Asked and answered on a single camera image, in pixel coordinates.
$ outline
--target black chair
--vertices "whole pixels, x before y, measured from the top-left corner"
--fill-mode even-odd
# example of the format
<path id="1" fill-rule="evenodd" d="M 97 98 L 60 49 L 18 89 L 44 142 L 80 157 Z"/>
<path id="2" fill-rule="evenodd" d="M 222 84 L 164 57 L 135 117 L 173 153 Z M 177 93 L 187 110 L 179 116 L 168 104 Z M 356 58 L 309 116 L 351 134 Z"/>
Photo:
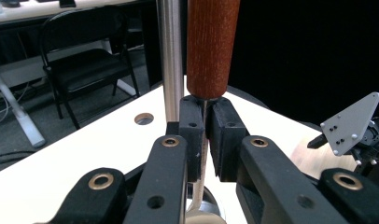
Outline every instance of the black chair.
<path id="1" fill-rule="evenodd" d="M 79 129 L 68 101 L 109 84 L 113 84 L 115 95 L 118 79 L 128 75 L 135 89 L 135 95 L 130 98 L 140 96 L 125 45 L 127 30 L 127 17 L 115 6 L 65 11 L 43 24 L 39 37 L 40 54 L 60 119 L 63 118 L 60 108 L 63 103 Z M 113 53 L 97 48 L 51 59 L 57 51 L 68 51 L 99 40 L 109 40 Z"/>

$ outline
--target wooden handle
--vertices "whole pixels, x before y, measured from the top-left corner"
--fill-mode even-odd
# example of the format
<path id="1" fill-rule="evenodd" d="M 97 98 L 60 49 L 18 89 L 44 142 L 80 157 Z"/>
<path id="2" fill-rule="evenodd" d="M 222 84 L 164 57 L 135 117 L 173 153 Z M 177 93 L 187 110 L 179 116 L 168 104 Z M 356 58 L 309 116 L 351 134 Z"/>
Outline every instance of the wooden handle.
<path id="1" fill-rule="evenodd" d="M 240 0 L 189 0 L 187 89 L 205 100 L 227 90 Z"/>

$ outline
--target mounting plate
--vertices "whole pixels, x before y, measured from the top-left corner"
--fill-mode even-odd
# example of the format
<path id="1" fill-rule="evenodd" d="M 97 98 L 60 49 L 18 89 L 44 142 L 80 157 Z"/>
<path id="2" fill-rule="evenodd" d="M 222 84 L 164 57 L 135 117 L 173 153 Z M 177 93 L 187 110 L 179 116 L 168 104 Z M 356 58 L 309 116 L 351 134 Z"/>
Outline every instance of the mounting plate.
<path id="1" fill-rule="evenodd" d="M 379 92 L 372 92 L 320 124 L 335 156 L 361 141 L 378 103 Z"/>

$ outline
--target white tabletop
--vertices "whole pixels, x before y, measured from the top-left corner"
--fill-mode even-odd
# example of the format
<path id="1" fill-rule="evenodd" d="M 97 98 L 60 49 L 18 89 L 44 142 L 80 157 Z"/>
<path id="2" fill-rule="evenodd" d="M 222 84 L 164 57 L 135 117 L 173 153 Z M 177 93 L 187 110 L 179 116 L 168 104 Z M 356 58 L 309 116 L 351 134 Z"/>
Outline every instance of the white tabletop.
<path id="1" fill-rule="evenodd" d="M 251 134 L 274 140 L 307 174 L 318 177 L 328 167 L 354 168 L 352 158 L 334 157 L 328 146 L 306 148 L 319 132 L 230 93 L 224 96 L 232 101 Z M 153 122 L 137 125 L 134 118 L 141 113 L 152 114 Z M 49 221 L 87 172 L 109 167 L 126 174 L 144 163 L 165 127 L 163 89 L 158 88 L 6 168 L 0 172 L 0 223 Z M 235 184 L 219 183 L 208 161 L 205 185 L 221 202 L 227 222 L 246 223 Z"/>
<path id="2" fill-rule="evenodd" d="M 36 0 L 21 2 L 20 7 L 3 7 L 3 13 L 0 14 L 0 22 L 17 21 L 37 17 L 55 15 L 59 12 L 74 8 L 98 7 L 104 5 L 120 5 L 139 0 L 75 0 L 77 7 L 59 7 L 59 1 L 39 3 Z"/>

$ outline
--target metal shaft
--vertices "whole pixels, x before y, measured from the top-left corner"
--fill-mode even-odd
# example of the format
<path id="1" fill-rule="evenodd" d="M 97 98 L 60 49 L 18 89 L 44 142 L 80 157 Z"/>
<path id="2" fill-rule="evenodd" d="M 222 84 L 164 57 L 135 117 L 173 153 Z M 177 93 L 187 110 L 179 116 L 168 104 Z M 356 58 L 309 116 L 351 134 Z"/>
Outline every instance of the metal shaft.
<path id="1" fill-rule="evenodd" d="M 180 1 L 157 0 L 166 121 L 178 121 L 184 96 Z"/>

